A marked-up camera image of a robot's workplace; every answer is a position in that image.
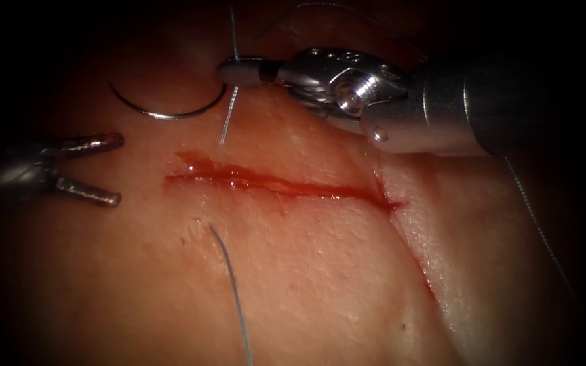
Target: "metal instrument jaw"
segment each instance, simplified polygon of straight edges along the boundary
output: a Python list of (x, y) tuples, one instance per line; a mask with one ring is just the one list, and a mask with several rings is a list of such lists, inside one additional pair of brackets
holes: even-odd
[(63, 176), (56, 164), (123, 145), (123, 136), (112, 133), (36, 141), (9, 148), (0, 155), (0, 201), (21, 201), (33, 194), (53, 191), (99, 206), (116, 207), (121, 200), (120, 194)]
[(407, 93), (406, 73), (383, 59), (352, 49), (309, 48), (288, 61), (233, 58), (217, 70), (224, 83), (288, 89), (315, 116), (362, 134), (363, 109)]

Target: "blood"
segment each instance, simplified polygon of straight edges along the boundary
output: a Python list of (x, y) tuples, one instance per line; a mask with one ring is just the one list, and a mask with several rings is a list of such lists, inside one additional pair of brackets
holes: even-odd
[(184, 163), (184, 171), (166, 176), (166, 184), (186, 181), (207, 182), (237, 190), (261, 188), (289, 197), (360, 199), (381, 208), (388, 214), (404, 206), (402, 202), (388, 200), (383, 183), (379, 179), (377, 179), (377, 190), (373, 192), (351, 186), (292, 182), (271, 174), (257, 173), (238, 165), (219, 163), (199, 151), (178, 152), (176, 155)]

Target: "metal screw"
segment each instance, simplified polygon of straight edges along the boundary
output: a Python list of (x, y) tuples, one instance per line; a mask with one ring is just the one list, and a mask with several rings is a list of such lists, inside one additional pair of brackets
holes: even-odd
[(374, 139), (379, 141), (379, 142), (386, 142), (388, 141), (388, 133), (386, 133), (386, 130), (381, 128), (380, 126), (375, 126), (372, 129), (372, 132), (374, 133)]

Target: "blood smear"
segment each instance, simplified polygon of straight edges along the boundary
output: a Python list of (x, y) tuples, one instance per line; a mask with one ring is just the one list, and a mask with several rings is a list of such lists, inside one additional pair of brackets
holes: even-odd
[(372, 192), (350, 186), (291, 182), (271, 174), (257, 173), (238, 165), (219, 163), (199, 151), (178, 152), (176, 155), (184, 164), (184, 172), (166, 176), (167, 184), (186, 181), (206, 182), (228, 189), (261, 188), (289, 197), (361, 199), (381, 208), (388, 214), (404, 206), (401, 202), (390, 202), (387, 199), (380, 180), (377, 180), (377, 192)]

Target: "dark background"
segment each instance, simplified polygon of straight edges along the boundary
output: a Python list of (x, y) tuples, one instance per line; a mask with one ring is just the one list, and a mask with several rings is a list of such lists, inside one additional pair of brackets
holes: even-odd
[[(531, 49), (552, 62), (551, 75), (570, 90), (563, 98), (568, 98), (566, 104), (572, 107), (568, 111), (572, 121), (586, 122), (581, 113), (585, 105), (585, 93), (581, 92), (585, 86), (581, 84), (585, 82), (586, 36), (579, 25), (586, 22), (584, 4), (580, 5), (583, 8), (575, 9), (564, 8), (565, 4), (556, 8), (525, 0), (444, 0), (442, 5), (436, 4), (435, 11), (449, 20), (442, 24), (449, 30), (448, 36), (419, 39), (420, 48), (422, 43), (433, 42), (437, 45), (431, 50), (435, 55), (493, 43)], [(29, 106), (45, 96), (44, 87), (52, 82), (60, 65), (77, 62), (87, 47), (102, 47), (102, 34), (132, 31), (133, 24), (159, 22), (170, 12), (193, 12), (195, 8), (195, 3), (184, 1), (176, 5), (156, 1), (136, 5), (0, 4), (0, 148), (28, 135), (27, 126), (42, 118), (41, 110)], [(586, 231), (586, 128), (573, 131), (570, 137), (573, 136), (575, 147), (563, 155), (562, 163), (570, 170), (571, 184), (577, 191), (571, 199), (585, 213), (580, 225)], [(586, 271), (586, 248), (583, 252)], [(584, 278), (581, 292), (586, 298), (586, 275)], [(1, 310), (5, 310), (5, 304), (0, 304)], [(574, 354), (563, 360), (572, 365), (586, 364), (586, 302), (581, 312), (581, 328), (570, 345)], [(5, 325), (0, 324), (0, 364), (23, 363), (24, 358), (19, 358), (23, 350), (16, 348), (18, 335), (6, 331)]]

